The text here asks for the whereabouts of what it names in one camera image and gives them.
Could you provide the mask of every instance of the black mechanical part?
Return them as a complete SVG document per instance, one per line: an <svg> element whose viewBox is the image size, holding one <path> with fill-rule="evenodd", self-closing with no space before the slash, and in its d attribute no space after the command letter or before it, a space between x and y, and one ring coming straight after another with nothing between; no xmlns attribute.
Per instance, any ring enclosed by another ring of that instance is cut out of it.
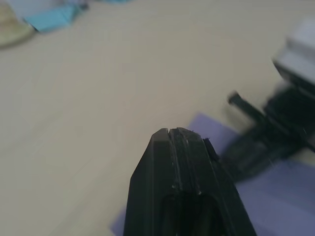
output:
<svg viewBox="0 0 315 236"><path fill-rule="evenodd" d="M161 129L129 187L124 236L255 236L209 140Z"/></svg>
<svg viewBox="0 0 315 236"><path fill-rule="evenodd" d="M265 115L237 93L228 101L257 122L220 157L234 182L251 178L302 148L315 151L315 100L299 88L276 94L264 107Z"/></svg>

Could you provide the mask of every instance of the purple paper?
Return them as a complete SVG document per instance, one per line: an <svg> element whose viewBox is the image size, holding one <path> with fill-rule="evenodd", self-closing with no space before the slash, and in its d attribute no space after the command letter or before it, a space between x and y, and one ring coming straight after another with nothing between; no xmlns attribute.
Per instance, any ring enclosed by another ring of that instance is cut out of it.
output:
<svg viewBox="0 0 315 236"><path fill-rule="evenodd" d="M235 131L199 114L189 130L209 138L218 154L237 137ZM238 192L258 236L315 235L315 168L296 161L278 163L239 183ZM123 236L126 208L111 226Z"/></svg>

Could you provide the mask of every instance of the black plastic part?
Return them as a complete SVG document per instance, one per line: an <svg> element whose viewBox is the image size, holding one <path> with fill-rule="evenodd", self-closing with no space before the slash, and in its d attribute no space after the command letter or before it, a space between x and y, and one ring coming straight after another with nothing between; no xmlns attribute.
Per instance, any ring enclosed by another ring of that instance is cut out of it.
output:
<svg viewBox="0 0 315 236"><path fill-rule="evenodd" d="M152 136L130 180L124 236L256 235L205 142L183 128Z"/></svg>
<svg viewBox="0 0 315 236"><path fill-rule="evenodd" d="M238 94L229 102L257 124L228 146L220 162L235 182L253 177L302 148L315 151L315 100L296 87L270 99L265 116Z"/></svg>

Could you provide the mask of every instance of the purple sheet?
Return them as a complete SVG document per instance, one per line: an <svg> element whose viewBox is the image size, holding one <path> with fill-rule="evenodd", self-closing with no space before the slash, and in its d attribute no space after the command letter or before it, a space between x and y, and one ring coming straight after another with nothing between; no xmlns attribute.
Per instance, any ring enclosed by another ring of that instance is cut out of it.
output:
<svg viewBox="0 0 315 236"><path fill-rule="evenodd" d="M220 154L237 134L199 114L188 126L209 138ZM295 161L278 163L258 177L237 185L258 236L315 236L315 168ZM123 236L126 208L111 226Z"/></svg>

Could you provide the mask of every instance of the beige table surface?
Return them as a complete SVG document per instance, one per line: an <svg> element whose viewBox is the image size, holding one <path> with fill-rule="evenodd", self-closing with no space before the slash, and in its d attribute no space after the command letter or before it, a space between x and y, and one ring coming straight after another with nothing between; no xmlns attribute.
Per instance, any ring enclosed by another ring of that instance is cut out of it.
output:
<svg viewBox="0 0 315 236"><path fill-rule="evenodd" d="M150 136L198 112L247 127L226 96L261 106L281 80L271 57L312 14L311 0L94 2L0 51L0 235L110 235Z"/></svg>

